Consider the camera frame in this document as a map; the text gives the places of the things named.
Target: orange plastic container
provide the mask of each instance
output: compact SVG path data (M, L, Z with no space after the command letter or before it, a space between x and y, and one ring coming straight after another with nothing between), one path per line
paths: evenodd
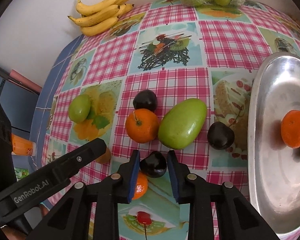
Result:
M36 143L12 134L12 147L14 155L34 156Z

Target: dark purple fruit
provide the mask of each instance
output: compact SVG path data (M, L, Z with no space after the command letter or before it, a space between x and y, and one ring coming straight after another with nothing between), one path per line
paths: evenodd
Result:
M133 99L133 106L134 109L145 108L154 112L158 106L157 96L149 89L143 90Z
M140 170L150 178L160 178L167 171L167 161L161 152L154 151L140 161Z
M214 122L208 130L208 143L213 149L225 150L234 142L234 132L222 122Z

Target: human hand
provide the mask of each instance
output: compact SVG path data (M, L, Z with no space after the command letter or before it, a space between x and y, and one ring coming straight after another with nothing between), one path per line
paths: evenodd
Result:
M41 210L42 217L44 217L49 212L48 209L42 204L39 205L39 208ZM15 230L14 228L3 227L2 231L9 240L25 240L26 238L25 234L21 233L18 230Z

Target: tray rim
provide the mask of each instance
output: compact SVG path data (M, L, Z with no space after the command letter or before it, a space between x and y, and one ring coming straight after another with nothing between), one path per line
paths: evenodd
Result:
M258 95L259 95L259 87L261 83L261 79L265 71L269 68L271 63L280 57L292 57L297 60L300 60L300 57L288 53L288 52L275 52L268 56L260 65L257 75L254 79L251 97L250 97L250 105L249 105L249 118L248 118L248 187L249 187L249 197L250 203L252 206L258 211L260 214L260 208L258 204L257 198L257 188L256 188L256 170L255 170L255 131L256 131L256 115L257 115L257 103L258 103ZM277 234L279 238L287 237L293 235L294 233L300 230L300 226L295 228L294 230Z

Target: stainless steel plate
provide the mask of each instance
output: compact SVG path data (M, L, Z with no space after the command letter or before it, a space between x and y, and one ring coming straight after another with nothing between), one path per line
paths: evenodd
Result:
M300 110L300 58L275 53L254 80L248 125L248 173L252 205L279 235L300 227L300 148L287 147L280 123Z

